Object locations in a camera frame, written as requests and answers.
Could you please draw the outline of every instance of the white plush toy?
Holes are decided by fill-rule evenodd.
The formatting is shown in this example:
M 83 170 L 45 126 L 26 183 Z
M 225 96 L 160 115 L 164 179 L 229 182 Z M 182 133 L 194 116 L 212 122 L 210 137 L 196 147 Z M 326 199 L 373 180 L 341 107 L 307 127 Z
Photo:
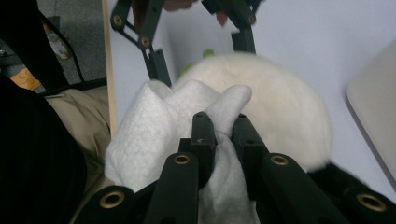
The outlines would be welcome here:
M 332 153 L 332 122 L 326 105 L 307 83 L 263 57 L 249 53 L 213 56 L 187 71 L 189 79 L 218 92 L 233 85 L 252 89 L 247 115 L 271 152 L 294 158 L 306 171 L 322 168 Z

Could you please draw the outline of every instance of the white towel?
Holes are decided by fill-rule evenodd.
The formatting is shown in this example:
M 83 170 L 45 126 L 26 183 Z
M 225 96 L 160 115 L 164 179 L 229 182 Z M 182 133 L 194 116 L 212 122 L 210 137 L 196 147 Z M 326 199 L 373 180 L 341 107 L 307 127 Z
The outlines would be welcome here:
M 106 176 L 139 191 L 160 177 L 165 159 L 180 138 L 191 137 L 192 116 L 211 118 L 218 147 L 215 169 L 200 190 L 200 223 L 254 223 L 241 165 L 230 140 L 234 121 L 248 103 L 251 88 L 232 86 L 222 94 L 191 80 L 172 92 L 158 81 L 145 84 L 106 152 Z

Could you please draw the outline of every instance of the floor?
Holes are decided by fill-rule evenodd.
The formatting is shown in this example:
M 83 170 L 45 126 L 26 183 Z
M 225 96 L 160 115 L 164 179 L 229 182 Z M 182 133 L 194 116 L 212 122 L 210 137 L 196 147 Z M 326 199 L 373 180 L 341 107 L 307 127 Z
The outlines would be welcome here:
M 47 18 L 59 17 L 60 32 L 76 53 L 85 80 L 106 77 L 102 1 L 37 0 L 37 3 Z M 80 82 L 73 59 L 60 60 L 60 64 L 69 83 Z M 10 77 L 22 68 L 23 64 L 3 67 L 1 73 Z

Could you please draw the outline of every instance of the orange object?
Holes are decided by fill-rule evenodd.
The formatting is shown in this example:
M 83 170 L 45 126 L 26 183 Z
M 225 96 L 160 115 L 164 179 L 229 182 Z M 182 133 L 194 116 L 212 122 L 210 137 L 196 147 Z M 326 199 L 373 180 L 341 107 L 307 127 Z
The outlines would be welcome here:
M 40 81 L 35 79 L 27 68 L 23 68 L 17 75 L 11 78 L 15 84 L 26 90 L 34 90 L 41 85 Z

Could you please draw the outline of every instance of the beige pants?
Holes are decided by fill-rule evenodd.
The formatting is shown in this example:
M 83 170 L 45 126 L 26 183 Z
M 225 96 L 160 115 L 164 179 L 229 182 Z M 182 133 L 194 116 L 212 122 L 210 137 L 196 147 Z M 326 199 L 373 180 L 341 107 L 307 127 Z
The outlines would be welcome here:
M 82 148 L 87 163 L 87 183 L 82 202 L 71 223 L 91 196 L 112 185 L 104 175 L 105 154 L 110 143 L 107 87 L 89 91 L 67 90 L 47 98 L 67 131 Z

